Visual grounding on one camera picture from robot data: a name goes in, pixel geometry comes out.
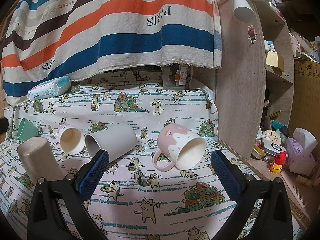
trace red toy figure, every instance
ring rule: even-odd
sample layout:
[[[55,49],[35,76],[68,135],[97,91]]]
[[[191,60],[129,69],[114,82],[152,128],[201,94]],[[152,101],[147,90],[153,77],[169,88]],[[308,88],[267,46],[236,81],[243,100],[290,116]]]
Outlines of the red toy figure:
[[[279,173],[282,169],[282,164],[285,161],[286,155],[287,155],[286,151],[280,152],[275,158],[275,160],[272,163],[270,163],[269,171],[272,173]]]
[[[255,32],[255,30],[254,30],[254,27],[253,27],[253,25],[251,25],[251,27],[250,26],[248,26],[248,34],[250,35],[249,37],[248,37],[248,39],[250,39],[251,40],[251,43],[254,43],[257,39],[256,39],[256,33],[254,33]]]

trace wet wipes package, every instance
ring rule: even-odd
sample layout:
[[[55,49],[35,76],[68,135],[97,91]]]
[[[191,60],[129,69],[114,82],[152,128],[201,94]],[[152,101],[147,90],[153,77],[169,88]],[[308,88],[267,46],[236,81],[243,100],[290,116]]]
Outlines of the wet wipes package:
[[[29,90],[28,99],[33,102],[35,100],[60,96],[68,90],[70,85],[71,80],[68,76],[45,81]]]

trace pink mug with sprinkles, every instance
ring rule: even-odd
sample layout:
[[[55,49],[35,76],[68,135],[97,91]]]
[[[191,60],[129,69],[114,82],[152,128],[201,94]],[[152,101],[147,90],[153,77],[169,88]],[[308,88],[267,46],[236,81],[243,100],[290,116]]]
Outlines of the pink mug with sprinkles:
[[[205,140],[181,124],[173,123],[164,127],[158,135],[159,149],[153,155],[152,163],[159,171],[168,171],[173,166],[185,171],[196,166],[204,155]],[[163,153],[170,162],[158,166],[157,159]]]

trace brown stripe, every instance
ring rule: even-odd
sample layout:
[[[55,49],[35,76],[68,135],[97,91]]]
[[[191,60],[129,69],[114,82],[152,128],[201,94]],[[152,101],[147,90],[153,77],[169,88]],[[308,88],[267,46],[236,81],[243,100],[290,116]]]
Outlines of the brown stripe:
[[[77,0],[76,3],[74,4],[73,8],[71,11],[69,11],[66,14],[57,16],[55,18],[52,18],[46,22],[41,23],[38,27],[37,30],[34,34],[34,36],[30,39],[30,40],[24,40],[21,36],[19,36],[16,31],[12,31],[12,33],[10,34],[9,37],[5,38],[4,41],[1,43],[0,45],[0,52],[2,54],[2,49],[4,47],[6,47],[8,44],[10,44],[12,41],[14,42],[15,46],[18,49],[21,50],[26,50],[30,47],[31,43],[38,39],[39,37],[52,32],[60,27],[62,27],[63,25],[66,24],[69,15],[78,7],[90,2],[93,0]]]

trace metal screw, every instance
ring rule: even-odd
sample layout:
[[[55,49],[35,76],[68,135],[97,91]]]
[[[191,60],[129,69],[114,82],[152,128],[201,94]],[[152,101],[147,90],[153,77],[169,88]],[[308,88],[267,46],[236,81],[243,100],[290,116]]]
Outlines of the metal screw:
[[[44,178],[40,178],[40,179],[38,179],[38,183],[39,183],[39,184],[44,183]]]
[[[253,175],[251,175],[251,174],[246,174],[245,175],[245,178],[247,179],[247,180],[254,180],[254,176]]]
[[[281,178],[277,177],[277,178],[276,178],[276,182],[278,182],[278,183],[283,183],[283,180],[282,180]]]
[[[66,179],[67,179],[67,180],[72,180],[74,177],[75,177],[75,175],[74,175],[73,173],[69,173],[69,174],[66,176]]]

